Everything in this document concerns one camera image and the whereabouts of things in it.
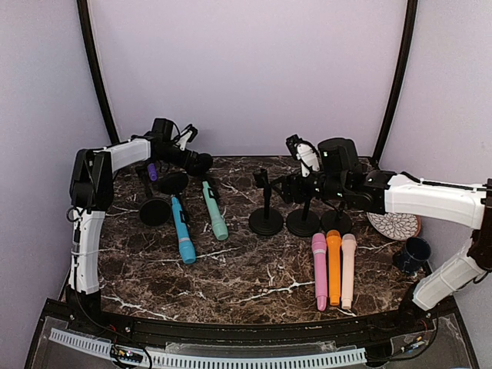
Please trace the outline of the orange toy microphone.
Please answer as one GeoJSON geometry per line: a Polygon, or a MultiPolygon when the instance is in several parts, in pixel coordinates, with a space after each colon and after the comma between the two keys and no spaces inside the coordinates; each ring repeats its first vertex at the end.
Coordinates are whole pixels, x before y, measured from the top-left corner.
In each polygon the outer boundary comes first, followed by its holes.
{"type": "Polygon", "coordinates": [[[341,301],[341,235],[337,230],[327,233],[328,251],[328,292],[330,306],[338,306],[341,301]]]}

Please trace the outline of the black stand for beige microphone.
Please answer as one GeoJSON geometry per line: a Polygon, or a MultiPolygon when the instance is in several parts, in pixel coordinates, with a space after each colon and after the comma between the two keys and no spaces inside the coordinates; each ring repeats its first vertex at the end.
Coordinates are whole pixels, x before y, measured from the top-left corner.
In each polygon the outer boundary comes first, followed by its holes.
{"type": "Polygon", "coordinates": [[[352,220],[345,212],[346,203],[342,201],[334,210],[326,211],[321,216],[321,228],[325,232],[338,231],[341,235],[351,232],[352,220]]]}

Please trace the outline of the black stand with green microphone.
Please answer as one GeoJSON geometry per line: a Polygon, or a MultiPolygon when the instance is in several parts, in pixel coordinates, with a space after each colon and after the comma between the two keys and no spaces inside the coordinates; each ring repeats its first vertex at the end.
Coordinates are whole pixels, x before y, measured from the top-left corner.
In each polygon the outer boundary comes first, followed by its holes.
{"type": "Polygon", "coordinates": [[[202,183],[202,187],[206,188],[207,196],[219,203],[220,195],[218,193],[217,181],[208,173],[213,166],[213,162],[214,160],[210,154],[198,154],[194,165],[189,171],[189,174],[198,178],[202,183]]]}

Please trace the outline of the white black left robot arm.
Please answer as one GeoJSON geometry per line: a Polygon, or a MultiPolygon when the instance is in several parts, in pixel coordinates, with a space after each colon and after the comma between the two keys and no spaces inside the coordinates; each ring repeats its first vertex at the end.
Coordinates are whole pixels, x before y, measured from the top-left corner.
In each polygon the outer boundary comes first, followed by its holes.
{"type": "Polygon", "coordinates": [[[116,173],[136,163],[161,161],[182,168],[188,175],[199,176],[210,169],[209,154],[187,148],[198,135],[198,129],[187,125],[173,135],[175,123],[156,118],[150,131],[133,135],[127,141],[109,147],[81,149],[77,152],[71,174],[69,194],[71,207],[67,219],[73,224],[70,288],[92,295],[100,290],[98,251],[102,223],[114,199],[116,173]]]}

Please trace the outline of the black corner post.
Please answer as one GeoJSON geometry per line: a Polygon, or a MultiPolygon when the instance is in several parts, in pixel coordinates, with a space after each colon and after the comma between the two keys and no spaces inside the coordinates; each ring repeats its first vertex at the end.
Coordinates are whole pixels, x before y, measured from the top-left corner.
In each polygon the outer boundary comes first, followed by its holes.
{"type": "Polygon", "coordinates": [[[120,138],[118,136],[116,124],[112,116],[108,95],[105,89],[105,83],[103,81],[103,76],[101,73],[101,66],[98,60],[98,53],[89,11],[89,1],[77,0],[76,5],[88,67],[91,74],[96,98],[98,100],[101,116],[104,122],[105,130],[110,142],[112,144],[116,144],[120,142],[120,138]]]}
{"type": "Polygon", "coordinates": [[[394,71],[394,77],[391,84],[390,94],[387,100],[384,117],[381,122],[381,128],[377,136],[377,141],[372,154],[372,161],[379,165],[384,149],[389,138],[394,116],[397,110],[397,104],[404,83],[404,76],[407,69],[407,62],[410,55],[411,43],[414,35],[414,26],[417,18],[418,0],[408,0],[404,17],[404,25],[401,35],[401,43],[397,55],[397,63],[394,71]]]}

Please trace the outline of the black left corner post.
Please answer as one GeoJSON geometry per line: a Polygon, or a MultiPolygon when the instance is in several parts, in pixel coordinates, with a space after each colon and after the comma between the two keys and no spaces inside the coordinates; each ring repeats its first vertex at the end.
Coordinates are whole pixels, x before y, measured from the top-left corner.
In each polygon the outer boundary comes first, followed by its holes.
{"type": "Polygon", "coordinates": [[[101,66],[98,60],[98,53],[89,11],[89,1],[77,0],[76,5],[88,67],[91,74],[96,98],[98,100],[101,116],[104,122],[105,130],[110,142],[112,144],[116,144],[120,142],[120,138],[118,136],[116,124],[112,116],[108,95],[105,89],[105,83],[103,81],[103,76],[101,73],[101,66]]]}

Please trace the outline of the black right corner post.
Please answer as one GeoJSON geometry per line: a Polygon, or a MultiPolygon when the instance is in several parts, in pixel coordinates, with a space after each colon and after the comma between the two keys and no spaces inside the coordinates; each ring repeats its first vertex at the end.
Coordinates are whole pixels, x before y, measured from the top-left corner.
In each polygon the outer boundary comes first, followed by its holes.
{"type": "Polygon", "coordinates": [[[384,149],[389,138],[394,116],[397,110],[397,104],[404,83],[404,76],[407,69],[407,62],[410,55],[411,43],[414,35],[414,26],[417,18],[418,0],[408,0],[404,17],[404,25],[401,35],[401,43],[397,55],[397,63],[394,71],[394,77],[391,84],[390,94],[387,100],[384,117],[381,122],[381,128],[377,136],[377,141],[372,154],[372,161],[379,165],[384,149]]]}

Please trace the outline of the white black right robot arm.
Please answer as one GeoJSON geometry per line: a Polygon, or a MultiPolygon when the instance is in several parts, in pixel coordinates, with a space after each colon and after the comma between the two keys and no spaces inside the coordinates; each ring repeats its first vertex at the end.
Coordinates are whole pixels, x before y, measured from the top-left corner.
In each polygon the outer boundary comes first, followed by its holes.
{"type": "Polygon", "coordinates": [[[275,179],[285,203],[312,198],[339,200],[374,214],[415,214],[468,226],[472,240],[436,271],[419,281],[412,302],[397,311],[392,326],[407,334],[441,300],[491,271],[491,184],[451,184],[416,178],[407,172],[364,171],[355,143],[330,138],[313,146],[292,135],[286,145],[300,163],[298,173],[275,179]]]}

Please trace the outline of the black stand with pink microphone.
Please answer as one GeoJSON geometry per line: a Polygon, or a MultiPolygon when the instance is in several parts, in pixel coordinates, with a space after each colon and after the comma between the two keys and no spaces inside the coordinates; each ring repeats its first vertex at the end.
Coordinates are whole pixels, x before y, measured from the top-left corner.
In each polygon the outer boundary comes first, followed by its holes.
{"type": "Polygon", "coordinates": [[[263,190],[264,206],[253,211],[248,219],[251,231],[260,236],[273,236],[283,227],[284,219],[281,213],[271,207],[272,188],[268,180],[268,171],[261,169],[254,173],[257,188],[263,190]]]}

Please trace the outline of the black stand with orange microphone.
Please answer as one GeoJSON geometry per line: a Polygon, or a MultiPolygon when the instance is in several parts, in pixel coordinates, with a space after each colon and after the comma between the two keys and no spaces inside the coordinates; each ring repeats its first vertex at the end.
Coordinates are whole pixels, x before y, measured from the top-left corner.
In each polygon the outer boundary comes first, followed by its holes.
{"type": "Polygon", "coordinates": [[[303,203],[302,209],[293,210],[286,219],[288,230],[302,238],[311,237],[318,232],[320,218],[311,210],[311,196],[301,193],[293,194],[295,203],[303,203]]]}

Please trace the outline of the pink toy microphone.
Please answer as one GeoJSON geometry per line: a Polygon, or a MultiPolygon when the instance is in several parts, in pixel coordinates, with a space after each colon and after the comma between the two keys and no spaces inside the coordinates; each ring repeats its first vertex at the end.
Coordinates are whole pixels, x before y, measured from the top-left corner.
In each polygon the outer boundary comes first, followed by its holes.
{"type": "Polygon", "coordinates": [[[319,311],[327,308],[327,242],[322,233],[312,237],[311,249],[314,256],[314,290],[319,311]]]}

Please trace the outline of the dark blue mug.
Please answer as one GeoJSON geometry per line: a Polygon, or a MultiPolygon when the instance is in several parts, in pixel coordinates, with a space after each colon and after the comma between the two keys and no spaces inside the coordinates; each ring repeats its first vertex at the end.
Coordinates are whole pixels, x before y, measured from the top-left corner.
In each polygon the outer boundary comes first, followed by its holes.
{"type": "Polygon", "coordinates": [[[397,251],[392,262],[399,271],[405,274],[416,273],[431,256],[431,246],[423,238],[411,237],[404,247],[397,251]]]}

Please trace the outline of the black stand with purple microphone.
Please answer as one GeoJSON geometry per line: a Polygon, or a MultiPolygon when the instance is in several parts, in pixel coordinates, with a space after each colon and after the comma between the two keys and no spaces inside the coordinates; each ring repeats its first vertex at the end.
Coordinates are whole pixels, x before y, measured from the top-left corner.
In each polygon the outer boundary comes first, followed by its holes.
{"type": "Polygon", "coordinates": [[[138,216],[141,222],[149,227],[162,226],[171,217],[171,206],[165,199],[153,195],[151,181],[144,165],[137,166],[135,172],[144,187],[146,197],[140,205],[138,216]]]}

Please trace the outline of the black stand with blue microphone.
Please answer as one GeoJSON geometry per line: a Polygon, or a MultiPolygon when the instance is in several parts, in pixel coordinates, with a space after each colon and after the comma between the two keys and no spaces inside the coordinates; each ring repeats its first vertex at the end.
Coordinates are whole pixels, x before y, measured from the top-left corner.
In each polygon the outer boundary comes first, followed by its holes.
{"type": "MultiPolygon", "coordinates": [[[[182,209],[182,221],[189,222],[188,212],[185,210],[181,193],[188,186],[188,176],[184,172],[173,172],[158,180],[158,190],[162,194],[174,195],[180,201],[182,209]]],[[[158,224],[164,224],[171,217],[171,206],[165,200],[159,200],[157,205],[158,224]]]]}

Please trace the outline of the beige toy microphone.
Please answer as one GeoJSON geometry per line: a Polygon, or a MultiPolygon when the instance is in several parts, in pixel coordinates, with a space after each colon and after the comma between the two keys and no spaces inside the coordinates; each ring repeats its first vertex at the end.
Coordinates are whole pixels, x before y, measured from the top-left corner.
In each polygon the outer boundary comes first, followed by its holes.
{"type": "Polygon", "coordinates": [[[354,296],[354,258],[357,248],[353,234],[345,234],[342,238],[341,250],[343,254],[341,279],[341,308],[350,310],[354,296]]]}

